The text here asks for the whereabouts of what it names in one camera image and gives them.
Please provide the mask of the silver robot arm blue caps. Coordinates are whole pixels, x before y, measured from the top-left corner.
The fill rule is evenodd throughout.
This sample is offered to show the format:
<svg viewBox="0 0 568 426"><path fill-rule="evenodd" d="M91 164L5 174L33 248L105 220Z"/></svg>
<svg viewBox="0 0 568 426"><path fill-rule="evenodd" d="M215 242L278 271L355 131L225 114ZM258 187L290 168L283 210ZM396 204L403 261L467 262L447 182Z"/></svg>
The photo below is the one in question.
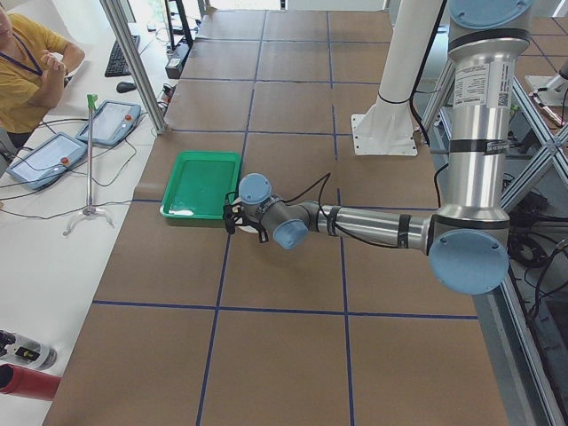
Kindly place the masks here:
<svg viewBox="0 0 568 426"><path fill-rule="evenodd" d="M254 228L260 241L292 249L311 232L351 237L387 249L418 249L437 279L478 295L498 287L509 268L509 216L501 206L511 91L517 58L530 43L529 1L404 1L375 103L351 117L358 155L414 155L412 98L438 25L450 19L447 54L454 65L448 187L430 217L319 201L285 201L259 173L227 196L227 232Z"/></svg>

